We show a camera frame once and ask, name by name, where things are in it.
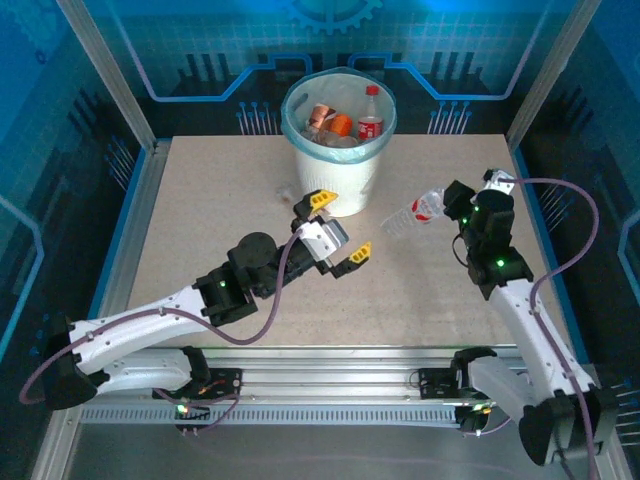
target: bottle label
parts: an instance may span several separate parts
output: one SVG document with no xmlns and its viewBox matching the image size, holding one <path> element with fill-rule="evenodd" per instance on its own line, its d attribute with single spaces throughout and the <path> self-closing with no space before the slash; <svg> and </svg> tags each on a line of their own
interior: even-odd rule
<svg viewBox="0 0 640 480">
<path fill-rule="evenodd" d="M 368 140 L 380 136 L 382 133 L 382 122 L 358 122 L 358 138 Z"/>
<path fill-rule="evenodd" d="M 427 223 L 431 220 L 431 209 L 427 202 L 425 202 L 422 198 L 419 198 L 413 205 L 411 205 L 411 211 L 413 212 L 413 216 L 416 217 L 416 220 L 422 223 Z"/>
</svg>

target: plastic bag liner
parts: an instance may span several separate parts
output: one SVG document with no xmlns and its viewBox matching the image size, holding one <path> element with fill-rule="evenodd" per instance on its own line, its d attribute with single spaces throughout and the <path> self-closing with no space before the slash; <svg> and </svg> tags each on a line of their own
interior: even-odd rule
<svg viewBox="0 0 640 480">
<path fill-rule="evenodd" d="M 304 129 L 313 107 L 322 103 L 353 120 L 351 134 L 357 137 L 358 118 L 367 102 L 367 85 L 378 85 L 378 111 L 384 119 L 379 137 L 353 148 L 330 148 L 307 140 L 300 132 Z M 282 133 L 291 144 L 307 155 L 336 164 L 355 164 L 377 155 L 389 143 L 396 129 L 396 99 L 386 85 L 352 68 L 338 67 L 302 78 L 287 93 L 282 103 Z"/>
</svg>

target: trash can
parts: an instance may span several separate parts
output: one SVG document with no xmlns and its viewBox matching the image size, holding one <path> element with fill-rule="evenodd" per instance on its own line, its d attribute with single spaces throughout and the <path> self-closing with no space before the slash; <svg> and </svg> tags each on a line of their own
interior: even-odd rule
<svg viewBox="0 0 640 480">
<path fill-rule="evenodd" d="M 368 98 L 367 85 L 378 85 L 378 113 L 383 118 L 380 136 L 353 148 L 330 148 L 314 143 L 300 132 L 313 107 L 328 105 L 353 119 L 357 136 L 358 118 Z M 396 102 L 391 91 L 375 78 L 340 67 L 304 77 L 294 84 L 282 104 L 282 133 L 295 149 L 296 166 L 303 193 L 325 189 L 338 194 L 327 210 L 346 217 L 367 206 L 384 148 L 396 129 Z"/>
</svg>

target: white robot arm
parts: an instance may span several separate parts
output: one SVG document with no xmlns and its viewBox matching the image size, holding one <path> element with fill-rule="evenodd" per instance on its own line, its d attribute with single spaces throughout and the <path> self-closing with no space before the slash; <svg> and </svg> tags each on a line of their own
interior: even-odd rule
<svg viewBox="0 0 640 480">
<path fill-rule="evenodd" d="M 523 446 L 539 465 L 586 456 L 583 397 L 597 454 L 613 431 L 616 397 L 611 390 L 598 388 L 577 363 L 543 303 L 535 299 L 532 307 L 533 274 L 510 245 L 513 177 L 489 170 L 484 180 L 485 187 L 477 194 L 454 181 L 445 190 L 445 214 L 458 222 L 467 248 L 468 274 L 507 325 L 530 382 L 508 369 L 491 349 L 481 347 L 454 357 L 455 387 L 463 395 L 486 395 L 518 422 Z M 485 424 L 486 418 L 477 412 L 469 412 L 461 421 L 467 431 L 480 430 Z"/>
<path fill-rule="evenodd" d="M 365 264 L 370 243 L 337 265 L 329 260 L 349 238 L 336 220 L 325 221 L 316 214 L 336 197 L 325 190 L 305 195 L 294 206 L 294 235 L 286 246 L 277 247 L 265 233 L 251 233 L 229 250 L 227 262 L 161 300 L 96 320 L 52 318 L 42 373 L 47 406 L 70 408 L 98 394 L 138 388 L 159 388 L 173 392 L 174 398 L 200 399 L 212 382 L 201 350 L 144 349 L 206 330 L 232 343 L 249 344 L 259 337 L 235 340 L 217 327 L 256 312 L 254 296 L 275 294 L 278 299 L 282 287 L 312 267 L 339 278 Z M 23 401 L 31 383 L 21 393 Z"/>
</svg>

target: glass panel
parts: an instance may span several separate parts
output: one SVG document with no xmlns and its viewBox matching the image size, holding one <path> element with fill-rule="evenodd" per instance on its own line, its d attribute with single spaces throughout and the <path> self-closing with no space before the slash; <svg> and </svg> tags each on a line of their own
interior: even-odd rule
<svg viewBox="0 0 640 480">
<path fill-rule="evenodd" d="M 55 2 L 0 2 L 0 39 L 0 477 L 28 478 L 49 413 L 18 392 L 88 314 L 139 146 Z"/>
<path fill-rule="evenodd" d="M 394 91 L 398 133 L 503 132 L 573 3 L 87 2 L 160 137 L 279 133 L 288 88 L 344 65 Z"/>
<path fill-rule="evenodd" d="M 602 2 L 521 145 L 532 176 L 565 178 L 596 200 L 596 243 L 563 277 L 586 352 L 603 383 L 620 384 L 630 377 L 632 390 L 640 388 L 638 22 L 640 8 L 634 0 Z M 569 192 L 541 188 L 536 193 L 545 230 L 562 263 L 584 244 L 591 214 Z M 625 409 L 638 401 L 634 395 L 624 398 L 629 403 Z M 637 431 L 637 415 L 626 419 L 631 425 L 618 432 Z M 634 443 L 638 436 L 621 440 Z M 638 447 L 627 451 L 637 468 Z"/>
</svg>

